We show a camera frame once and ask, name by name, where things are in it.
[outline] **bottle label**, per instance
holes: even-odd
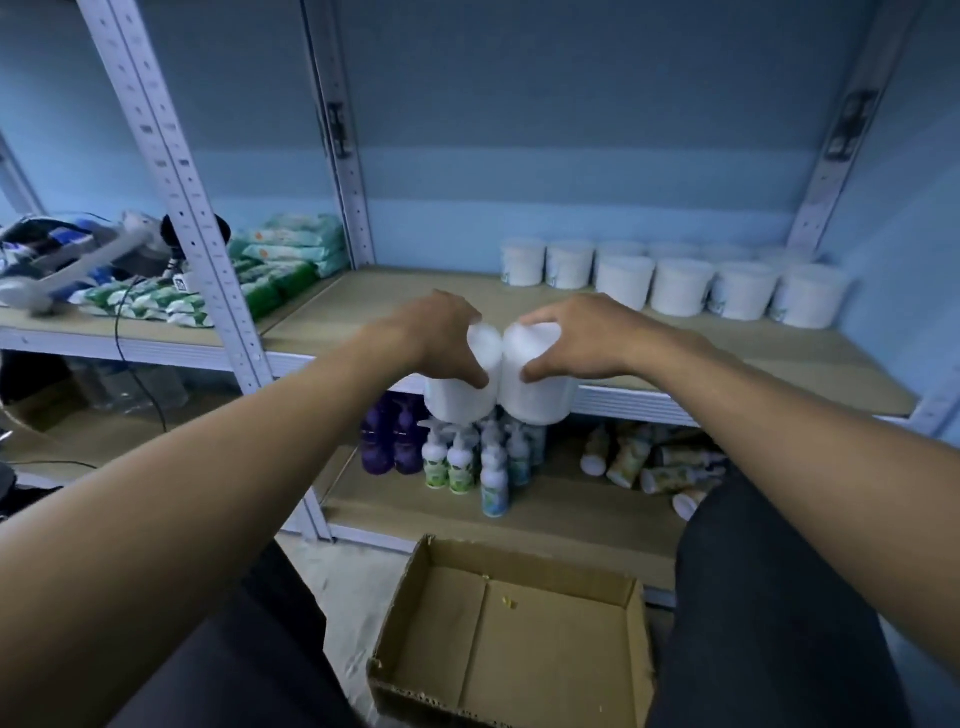
[[[450,466],[450,490],[454,493],[466,493],[473,488],[473,468]]]
[[[447,485],[446,461],[424,460],[423,472],[426,474],[427,488],[445,488]]]
[[[510,484],[514,488],[523,488],[530,485],[530,461],[529,460],[511,460],[508,467],[510,474]]]
[[[484,486],[481,489],[483,500],[483,512],[491,518],[497,518],[507,512],[510,507],[510,491],[506,488],[488,488]]]

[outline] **shelf upright post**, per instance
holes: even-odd
[[[960,349],[953,353],[952,365],[943,378],[920,400],[907,426],[927,437],[936,437],[950,415],[960,412]]]
[[[374,265],[356,132],[333,0],[300,0],[314,102],[354,268]]]
[[[923,5],[924,0],[884,0],[877,10],[794,218],[786,241],[788,248],[813,252],[820,245]]]
[[[43,203],[0,133],[0,190],[18,215],[42,215]]]
[[[136,0],[79,0],[79,5],[237,382],[244,394],[255,392],[274,376]],[[312,491],[298,506],[297,521],[307,538],[330,538]]]

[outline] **wooden shelf board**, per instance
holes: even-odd
[[[330,351],[364,324],[400,303],[440,288],[464,296],[501,331],[521,314],[571,295],[547,286],[514,288],[492,276],[365,268],[347,273],[263,336],[269,352],[316,356]],[[691,318],[645,314],[677,328],[698,331],[715,346],[759,369],[829,400],[877,415],[908,416],[917,403],[837,330],[811,331],[764,319],[728,321],[708,313]],[[598,383],[628,390],[653,390],[622,376]]]
[[[551,448],[529,489],[499,519],[483,515],[475,490],[457,496],[433,491],[423,474],[366,473],[354,456],[324,500],[331,524],[408,541],[425,534],[484,541],[605,569],[673,589],[684,522],[668,497],[626,491],[579,470],[582,439]]]

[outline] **open cardboard box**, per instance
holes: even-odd
[[[416,726],[641,728],[654,691],[643,587],[427,536],[367,674],[380,713]]]

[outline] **white bucket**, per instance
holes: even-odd
[[[536,237],[509,237],[500,244],[500,279],[507,285],[543,283],[546,243]]]
[[[716,268],[689,258],[667,258],[657,263],[650,305],[667,316],[696,316],[704,310]]]
[[[593,260],[593,276],[590,282],[596,285],[597,271],[600,270],[600,263],[607,255],[616,255],[617,257],[640,257],[647,255],[646,243],[638,243],[634,240],[607,240],[597,246],[596,258]]]
[[[560,339],[560,324],[511,324],[503,334],[503,371],[499,402],[512,417],[528,425],[555,425],[573,407],[577,380],[552,376],[535,384],[520,381],[528,361],[541,356]]]
[[[829,328],[851,282],[850,276],[829,265],[794,265],[777,286],[770,318],[790,327]]]
[[[649,257],[604,255],[597,260],[597,293],[639,311],[647,303],[656,267]]]
[[[647,246],[647,254],[654,260],[664,260],[668,257],[692,257],[699,259],[702,256],[702,249],[699,245],[693,243],[679,242],[660,242],[650,243]]]
[[[593,270],[593,243],[559,240],[546,247],[546,283],[564,291],[586,288]]]
[[[708,263],[727,263],[735,260],[753,260],[754,252],[742,245],[705,245],[701,248],[701,257]]]
[[[430,414],[441,422],[464,427],[483,419],[496,407],[503,360],[503,339],[490,324],[471,326],[467,330],[467,343],[477,362],[490,377],[486,387],[474,389],[460,379],[430,377],[425,377],[423,386],[423,400]]]
[[[778,279],[777,271],[766,263],[720,263],[707,309],[725,319],[756,321],[767,310]]]

